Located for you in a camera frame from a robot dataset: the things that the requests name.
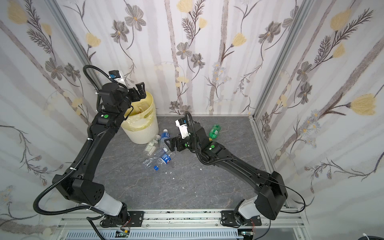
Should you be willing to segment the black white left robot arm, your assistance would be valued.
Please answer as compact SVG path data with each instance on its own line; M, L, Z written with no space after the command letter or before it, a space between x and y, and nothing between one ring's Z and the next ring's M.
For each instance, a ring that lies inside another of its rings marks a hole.
M65 173L55 175L52 184L36 197L33 209L45 216L91 210L101 215L103 228L122 227L131 220L127 205L111 197L105 187L93 179L105 149L121 124L128 119L127 111L132 112L133 103L145 99L147 92L144 83L138 83L134 88L119 83L118 71L104 73L109 83L99 88L90 77L88 69L102 72L96 66L83 67L84 75L95 87L97 94L97 114L87 128L87 140ZM57 189L66 200L73 201L78 206L60 211L43 210L39 206L40 201L54 189Z

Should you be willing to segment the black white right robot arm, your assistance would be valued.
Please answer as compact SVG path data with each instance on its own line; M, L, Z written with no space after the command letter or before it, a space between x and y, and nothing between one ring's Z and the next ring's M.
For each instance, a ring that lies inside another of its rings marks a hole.
M210 126L206 122L194 120L189 112L169 118L165 128L171 130L171 136L163 141L171 153L188 150L204 166L216 166L226 170L245 183L249 184L254 196L248 200L241 200L236 208L223 216L222 225L237 228L252 223L253 219L263 216L275 220L283 210L289 195L282 176L276 171L268 173L260 170L229 151L229 147L239 146L242 142L248 143L255 135L250 126L243 126L247 121L245 117L209 117L219 127L223 134L223 145L206 131Z

